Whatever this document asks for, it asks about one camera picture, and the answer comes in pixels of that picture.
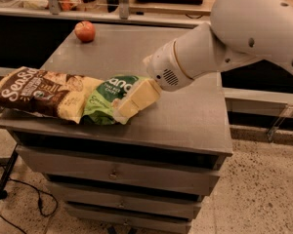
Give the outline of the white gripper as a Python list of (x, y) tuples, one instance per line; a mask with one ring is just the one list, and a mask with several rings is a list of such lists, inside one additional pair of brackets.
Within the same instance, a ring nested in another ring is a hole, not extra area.
[(124, 98), (112, 103), (112, 117), (116, 122), (126, 124), (130, 118), (157, 102), (162, 90), (175, 92), (193, 82), (178, 63), (175, 43), (175, 40), (170, 41), (144, 58), (146, 72), (152, 79), (136, 82)]

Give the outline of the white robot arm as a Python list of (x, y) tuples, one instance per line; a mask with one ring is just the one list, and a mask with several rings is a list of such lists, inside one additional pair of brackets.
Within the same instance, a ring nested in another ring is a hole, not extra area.
[(212, 72), (260, 60), (293, 75), (293, 7), (284, 0), (215, 0), (210, 21), (144, 59), (149, 80), (115, 101), (113, 118), (125, 124), (159, 99)]

